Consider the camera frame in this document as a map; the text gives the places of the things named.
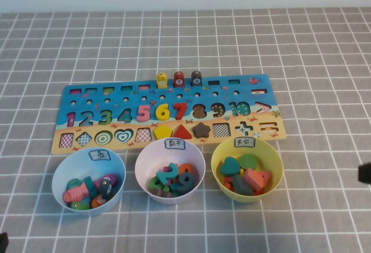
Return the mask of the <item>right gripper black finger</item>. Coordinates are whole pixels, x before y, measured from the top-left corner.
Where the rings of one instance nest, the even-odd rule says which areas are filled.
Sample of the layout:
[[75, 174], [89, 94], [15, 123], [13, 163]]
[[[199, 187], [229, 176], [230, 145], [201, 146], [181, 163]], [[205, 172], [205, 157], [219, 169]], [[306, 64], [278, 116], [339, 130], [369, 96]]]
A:
[[358, 166], [358, 181], [364, 184], [371, 184], [371, 163], [364, 163]]

